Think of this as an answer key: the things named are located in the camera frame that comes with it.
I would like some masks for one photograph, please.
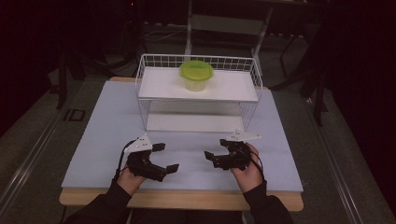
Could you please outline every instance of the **floor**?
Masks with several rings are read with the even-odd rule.
[[[148,53],[183,54],[185,36],[178,29],[147,33]],[[200,38],[193,42],[192,54],[250,56],[249,48],[240,43],[224,45],[218,39],[205,39],[205,34],[197,35]],[[265,38],[260,52],[264,86],[285,80],[278,57],[287,41],[282,36]],[[292,45],[285,55],[288,71],[298,64],[306,47],[301,38]],[[131,76],[135,67],[132,63],[114,72]],[[0,139],[1,223],[59,223],[61,220],[64,210],[59,203],[61,184],[88,123],[87,119],[75,122],[62,118],[67,109],[84,109],[88,117],[106,80],[89,68],[87,71],[89,74],[83,82],[69,77],[64,109],[56,110],[57,95],[47,93]],[[57,71],[49,75],[56,83]],[[320,128],[313,120],[312,105],[298,94],[300,85],[296,83],[274,92],[304,186],[304,209],[291,213],[295,223],[396,223],[332,93],[325,92],[328,112],[322,114],[323,127]],[[26,161],[28,155],[36,160]],[[30,169],[20,172],[22,165]],[[10,182],[15,174],[24,174],[22,188]],[[66,215],[76,209],[78,207],[68,208]],[[254,223],[249,212],[245,215],[247,223]]]

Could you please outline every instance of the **dark background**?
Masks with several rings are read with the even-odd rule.
[[[148,0],[145,4],[150,10],[143,7],[140,12],[149,23],[186,23],[187,1]],[[307,52],[308,64],[330,64],[326,86],[396,214],[396,6],[394,1],[362,0],[336,5],[347,6],[347,11],[327,18],[324,31]],[[294,7],[276,7],[272,33],[298,33],[299,23],[317,19],[312,8]],[[106,0],[0,2],[0,135],[50,89],[47,74],[58,66],[60,39],[68,37],[100,59],[103,41],[127,20],[119,8],[120,4]],[[235,12],[234,7],[227,8],[227,13]],[[240,8],[235,13],[244,14]]]

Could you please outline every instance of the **gray floor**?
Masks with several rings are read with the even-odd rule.
[[[148,36],[148,53],[182,54],[184,45],[173,39]],[[278,56],[287,39],[269,36],[264,40],[260,53],[265,86],[284,80]],[[298,39],[285,56],[288,71],[301,59],[306,44]],[[194,45],[193,54],[244,56],[249,48],[204,47]],[[135,65],[117,71],[129,76]],[[69,80],[69,99],[66,108],[84,109],[87,117],[101,92],[105,77],[88,76],[86,81]],[[359,148],[344,118],[326,91],[325,104],[329,112],[323,113],[323,128],[312,118],[312,105],[298,94],[300,84],[274,92],[276,106],[290,143],[304,186],[304,210],[291,213],[295,223],[396,223],[380,191],[374,182]],[[20,164],[46,130],[47,124],[62,111],[56,111],[57,96],[45,94],[0,139],[0,190],[3,192]],[[39,155],[35,169],[24,187],[16,194],[15,201],[4,216],[3,223],[58,223],[63,206],[59,203],[61,184],[68,164],[82,136],[87,119],[82,122],[60,120],[50,139]],[[77,208],[70,208],[67,214]],[[248,223],[253,220],[246,213]]]

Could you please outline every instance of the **lime green lid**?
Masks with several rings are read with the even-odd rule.
[[[190,81],[206,81],[213,77],[213,67],[202,61],[188,61],[180,66],[180,76]]]

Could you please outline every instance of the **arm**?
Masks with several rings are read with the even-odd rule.
[[[259,151],[247,144],[252,152],[259,155]],[[252,154],[257,163],[259,158]],[[262,179],[261,171],[251,162],[244,171],[237,168],[231,170],[245,200],[250,205],[250,213],[255,223],[293,223],[289,211],[276,196],[267,196],[267,182]]]
[[[145,179],[125,169],[106,194],[97,196],[87,206],[68,217],[65,224],[116,223]]]

